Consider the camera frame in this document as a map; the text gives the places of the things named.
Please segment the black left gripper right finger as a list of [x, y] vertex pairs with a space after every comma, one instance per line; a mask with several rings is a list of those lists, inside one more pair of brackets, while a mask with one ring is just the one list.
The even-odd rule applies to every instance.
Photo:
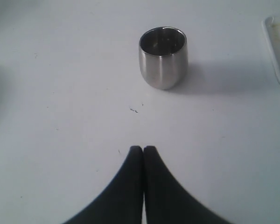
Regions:
[[143, 150], [148, 224], [228, 224], [192, 197], [174, 178], [157, 148]]

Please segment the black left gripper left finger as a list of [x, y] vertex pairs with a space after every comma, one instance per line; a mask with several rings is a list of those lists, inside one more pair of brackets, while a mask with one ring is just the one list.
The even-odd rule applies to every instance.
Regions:
[[132, 146], [108, 186], [67, 224], [140, 224], [143, 209], [143, 150]]

